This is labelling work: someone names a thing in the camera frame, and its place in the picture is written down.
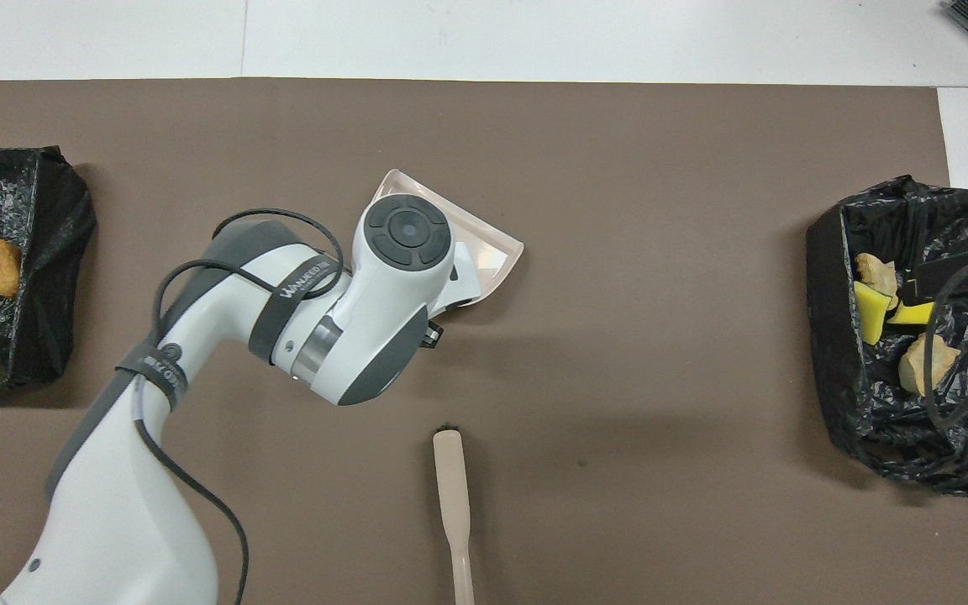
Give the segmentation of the wedge yellow sponge piece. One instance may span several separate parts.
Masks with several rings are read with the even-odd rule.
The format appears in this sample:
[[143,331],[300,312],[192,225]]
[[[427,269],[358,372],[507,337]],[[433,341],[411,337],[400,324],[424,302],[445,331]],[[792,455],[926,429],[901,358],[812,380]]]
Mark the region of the wedge yellow sponge piece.
[[927,326],[934,313],[936,303],[922,302],[909,306],[900,300],[892,313],[885,318],[885,324],[891,326]]

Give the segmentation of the greyish bread chunk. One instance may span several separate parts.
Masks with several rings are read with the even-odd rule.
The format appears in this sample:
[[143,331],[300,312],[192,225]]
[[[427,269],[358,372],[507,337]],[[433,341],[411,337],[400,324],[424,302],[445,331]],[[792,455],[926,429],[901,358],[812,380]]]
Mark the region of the greyish bread chunk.
[[898,278],[894,261],[884,263],[879,257],[863,252],[855,257],[858,280],[873,291],[890,298],[888,310],[894,310],[899,305]]

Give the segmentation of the small yellow sponge piece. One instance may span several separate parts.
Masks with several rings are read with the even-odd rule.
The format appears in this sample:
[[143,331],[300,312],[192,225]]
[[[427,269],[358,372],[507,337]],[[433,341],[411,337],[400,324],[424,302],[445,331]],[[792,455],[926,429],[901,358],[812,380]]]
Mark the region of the small yellow sponge piece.
[[853,288],[861,340],[866,345],[876,345],[883,334],[887,311],[892,307],[892,296],[860,281],[856,281]]

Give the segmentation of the ridged tan bread chunk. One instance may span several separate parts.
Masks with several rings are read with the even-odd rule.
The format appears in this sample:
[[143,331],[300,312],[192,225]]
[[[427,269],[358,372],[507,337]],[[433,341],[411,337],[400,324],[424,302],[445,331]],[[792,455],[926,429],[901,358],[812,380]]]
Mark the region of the ridged tan bread chunk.
[[[898,367],[900,387],[919,396],[929,394],[929,382],[925,379],[924,371],[926,337],[926,334],[918,335],[907,351],[902,354]],[[953,368],[960,353],[960,349],[947,345],[940,334],[934,334],[929,363],[931,386],[939,386]]]

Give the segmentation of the beige plastic dustpan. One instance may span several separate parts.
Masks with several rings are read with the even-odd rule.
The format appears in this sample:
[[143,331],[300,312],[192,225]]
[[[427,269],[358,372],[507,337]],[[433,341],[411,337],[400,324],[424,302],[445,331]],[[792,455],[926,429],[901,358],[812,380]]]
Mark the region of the beige plastic dustpan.
[[381,179],[373,199],[392,194],[422,197],[445,215],[452,230],[457,278],[449,280],[438,302],[430,308],[431,318],[453,308],[476,305],[487,298],[510,276],[525,250],[523,242],[398,169],[389,170]]

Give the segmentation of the beige hand brush black bristles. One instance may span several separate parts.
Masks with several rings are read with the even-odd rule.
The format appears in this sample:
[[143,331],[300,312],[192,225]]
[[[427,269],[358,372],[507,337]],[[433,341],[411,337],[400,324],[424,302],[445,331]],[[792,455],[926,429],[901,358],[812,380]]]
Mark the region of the beige hand brush black bristles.
[[471,505],[460,429],[445,423],[433,436],[435,479],[443,531],[450,549],[455,605],[474,605]]

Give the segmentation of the brown bread roll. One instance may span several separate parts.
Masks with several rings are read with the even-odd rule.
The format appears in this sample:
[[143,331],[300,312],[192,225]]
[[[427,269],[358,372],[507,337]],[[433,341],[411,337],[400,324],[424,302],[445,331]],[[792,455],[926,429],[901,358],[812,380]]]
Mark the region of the brown bread roll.
[[10,241],[0,239],[0,296],[14,299],[22,280],[22,250]]

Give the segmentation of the bin with black plastic bag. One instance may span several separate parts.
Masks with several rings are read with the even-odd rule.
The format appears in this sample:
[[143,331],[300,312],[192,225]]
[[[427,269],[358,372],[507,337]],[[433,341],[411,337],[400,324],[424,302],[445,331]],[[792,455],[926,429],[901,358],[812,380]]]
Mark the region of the bin with black plastic bag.
[[0,391],[64,375],[96,225],[86,183],[56,146],[0,148],[0,239],[19,251],[18,292],[0,295]]
[[[812,367],[831,443],[882,477],[968,495],[968,296],[953,297],[968,265],[937,297],[911,297],[911,270],[968,251],[968,189],[900,176],[836,203],[806,233]],[[884,324],[876,345],[860,336],[855,257],[894,261],[898,296],[936,303],[927,326]],[[903,390],[902,354],[926,334],[926,396]],[[938,387],[929,380],[934,334],[960,349]]]

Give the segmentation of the brown table mat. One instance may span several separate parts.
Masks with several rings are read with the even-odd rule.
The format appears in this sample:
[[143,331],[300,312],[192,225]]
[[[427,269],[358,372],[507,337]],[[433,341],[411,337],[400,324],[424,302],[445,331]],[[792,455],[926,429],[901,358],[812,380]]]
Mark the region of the brown table mat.
[[936,92],[351,80],[0,82],[0,148],[57,145],[97,231],[66,374],[0,399],[0,592],[51,461],[151,295],[215,225],[297,210],[342,244],[399,169],[523,241],[375,401],[220,345],[166,451],[245,525],[246,605],[445,605],[431,438],[460,426],[478,602],[968,602],[968,498],[827,437],[804,233],[892,177],[944,185]]

